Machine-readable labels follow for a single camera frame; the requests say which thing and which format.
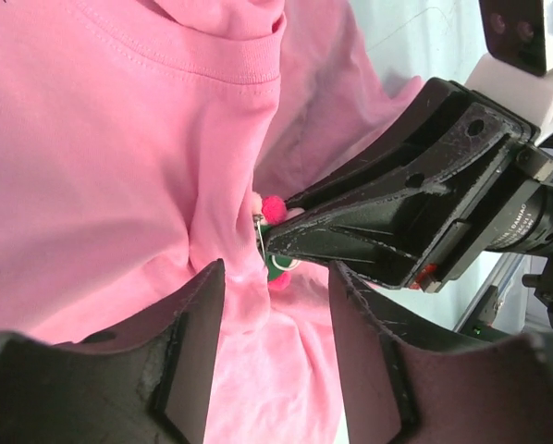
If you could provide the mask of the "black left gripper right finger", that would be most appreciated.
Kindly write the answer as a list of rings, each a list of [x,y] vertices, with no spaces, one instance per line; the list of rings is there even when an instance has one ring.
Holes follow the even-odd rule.
[[[352,443],[553,443],[553,333],[494,342],[440,327],[329,267]]]

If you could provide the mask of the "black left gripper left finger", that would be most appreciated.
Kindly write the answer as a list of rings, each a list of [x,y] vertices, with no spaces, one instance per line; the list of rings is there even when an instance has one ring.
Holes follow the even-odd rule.
[[[200,443],[225,297],[215,261],[84,340],[0,331],[0,443]]]

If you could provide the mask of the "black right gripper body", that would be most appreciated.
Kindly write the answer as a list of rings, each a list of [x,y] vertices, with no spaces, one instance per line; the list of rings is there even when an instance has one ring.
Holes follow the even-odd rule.
[[[482,194],[473,214],[462,222],[465,234],[443,240],[426,259],[412,289],[437,292],[458,279],[483,252],[519,253],[547,259],[544,271],[523,285],[553,294],[553,135],[538,149],[524,149],[513,166],[500,171],[498,183]]]

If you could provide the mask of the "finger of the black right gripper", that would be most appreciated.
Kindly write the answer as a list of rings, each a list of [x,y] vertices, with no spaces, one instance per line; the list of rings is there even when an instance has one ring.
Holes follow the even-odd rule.
[[[398,119],[364,150],[323,179],[286,200],[287,207],[310,210],[368,181],[405,167],[456,127],[473,105],[491,111],[531,133],[531,122],[490,97],[453,80],[432,78]]]
[[[523,127],[484,105],[407,166],[269,229],[269,253],[319,265],[339,261],[377,285],[408,288],[444,240],[465,234],[464,219],[525,147]]]

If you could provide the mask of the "pink t-shirt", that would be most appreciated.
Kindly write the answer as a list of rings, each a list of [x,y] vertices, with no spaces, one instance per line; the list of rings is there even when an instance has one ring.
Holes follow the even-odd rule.
[[[215,259],[208,443],[330,443],[328,273],[268,286],[252,215],[362,151],[386,94],[346,1],[0,1],[0,330],[80,340]]]

